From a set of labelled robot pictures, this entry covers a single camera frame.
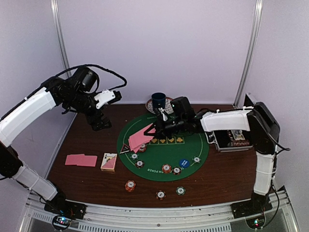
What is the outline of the red 5 chip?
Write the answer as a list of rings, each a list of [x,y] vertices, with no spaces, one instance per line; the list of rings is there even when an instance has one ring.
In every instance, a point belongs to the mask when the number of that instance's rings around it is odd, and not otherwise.
[[[170,173],[171,172],[171,166],[169,165],[169,164],[164,164],[164,165],[162,165],[162,172],[163,173],[166,173],[166,174],[168,174],[168,173]]]
[[[147,149],[147,145],[146,144],[142,144],[139,148],[139,152],[145,152]]]

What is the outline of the dealt red card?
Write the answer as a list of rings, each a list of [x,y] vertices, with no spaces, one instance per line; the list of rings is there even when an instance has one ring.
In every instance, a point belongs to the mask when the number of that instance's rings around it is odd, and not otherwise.
[[[97,159],[97,156],[80,156],[77,161],[77,166],[95,167]]]
[[[84,154],[67,155],[65,165],[80,165],[84,159]]]

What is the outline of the black triangular all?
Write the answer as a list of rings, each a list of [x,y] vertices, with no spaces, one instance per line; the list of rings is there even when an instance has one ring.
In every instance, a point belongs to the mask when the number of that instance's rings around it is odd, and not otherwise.
[[[127,145],[127,144],[123,144],[119,154],[124,154],[124,153],[130,152],[130,151],[131,151],[130,146]]]

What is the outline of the red orange chip stack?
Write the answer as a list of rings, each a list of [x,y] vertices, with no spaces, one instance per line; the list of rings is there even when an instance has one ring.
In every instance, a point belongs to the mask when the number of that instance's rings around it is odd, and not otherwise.
[[[125,184],[125,190],[128,192],[132,192],[136,187],[136,183],[133,180],[128,180]]]

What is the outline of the red backed card deck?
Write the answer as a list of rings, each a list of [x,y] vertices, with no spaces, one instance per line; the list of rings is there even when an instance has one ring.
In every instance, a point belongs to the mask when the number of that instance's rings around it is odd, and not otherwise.
[[[142,144],[146,144],[154,138],[153,136],[144,135],[144,132],[152,125],[152,123],[147,125],[129,137],[128,142],[131,151],[137,153]]]

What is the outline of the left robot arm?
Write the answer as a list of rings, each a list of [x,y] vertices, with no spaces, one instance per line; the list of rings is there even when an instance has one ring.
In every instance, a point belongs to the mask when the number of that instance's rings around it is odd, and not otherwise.
[[[0,174],[51,201],[50,206],[60,215],[69,211],[69,203],[60,197],[54,184],[19,159],[12,143],[36,119],[59,105],[65,114],[84,114],[94,131],[110,128],[111,122],[102,109],[106,104],[120,101],[122,96],[117,87],[92,91],[94,85],[99,86],[99,76],[93,67],[93,64],[79,65],[48,78],[0,119]],[[71,70],[74,71],[71,77],[61,78]]]

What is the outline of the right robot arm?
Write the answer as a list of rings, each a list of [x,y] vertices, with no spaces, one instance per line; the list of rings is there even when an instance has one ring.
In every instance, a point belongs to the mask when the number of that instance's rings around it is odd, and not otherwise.
[[[170,102],[175,117],[170,119],[164,110],[155,110],[157,120],[146,129],[145,136],[157,139],[187,131],[205,133],[208,143],[221,143],[224,139],[235,146],[251,146],[256,153],[256,177],[248,210],[258,213],[266,205],[276,173],[280,126],[263,102],[239,109],[221,111],[207,108],[195,112],[187,97]]]

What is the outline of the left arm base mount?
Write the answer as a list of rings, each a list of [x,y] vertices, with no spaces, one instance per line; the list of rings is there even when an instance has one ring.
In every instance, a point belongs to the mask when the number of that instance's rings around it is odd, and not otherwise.
[[[44,210],[55,214],[52,218],[52,226],[58,231],[64,231],[71,226],[74,220],[84,218],[86,205],[67,201],[62,206],[45,203]]]

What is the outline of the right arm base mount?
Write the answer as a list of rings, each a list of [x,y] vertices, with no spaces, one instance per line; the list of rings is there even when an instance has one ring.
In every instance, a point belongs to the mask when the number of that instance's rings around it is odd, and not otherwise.
[[[252,201],[243,201],[231,204],[234,219],[245,218],[250,229],[262,229],[266,224],[265,212],[271,210],[272,204],[266,203],[264,206],[255,207]]]

